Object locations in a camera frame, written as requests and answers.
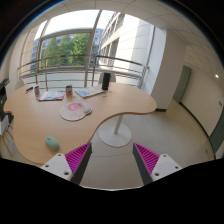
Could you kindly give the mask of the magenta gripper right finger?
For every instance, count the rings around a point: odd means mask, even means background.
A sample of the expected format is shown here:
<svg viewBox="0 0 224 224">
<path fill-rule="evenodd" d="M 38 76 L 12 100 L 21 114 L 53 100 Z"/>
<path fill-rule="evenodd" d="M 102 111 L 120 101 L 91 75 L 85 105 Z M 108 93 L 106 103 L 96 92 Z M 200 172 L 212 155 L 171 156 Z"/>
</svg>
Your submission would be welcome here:
<svg viewBox="0 0 224 224">
<path fill-rule="evenodd" d="M 137 143 L 133 144 L 133 155 L 144 185 L 182 169 L 169 155 L 157 154 Z"/>
</svg>

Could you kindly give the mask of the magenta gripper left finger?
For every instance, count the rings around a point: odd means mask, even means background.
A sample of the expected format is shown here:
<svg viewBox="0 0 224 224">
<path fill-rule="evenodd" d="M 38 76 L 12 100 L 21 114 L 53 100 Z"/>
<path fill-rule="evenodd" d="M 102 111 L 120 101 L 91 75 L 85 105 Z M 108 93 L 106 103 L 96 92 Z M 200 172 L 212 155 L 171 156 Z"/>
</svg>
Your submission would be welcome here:
<svg viewBox="0 0 224 224">
<path fill-rule="evenodd" d="M 86 143 L 67 154 L 57 153 L 42 169 L 79 185 L 91 154 L 92 144 Z"/>
</svg>

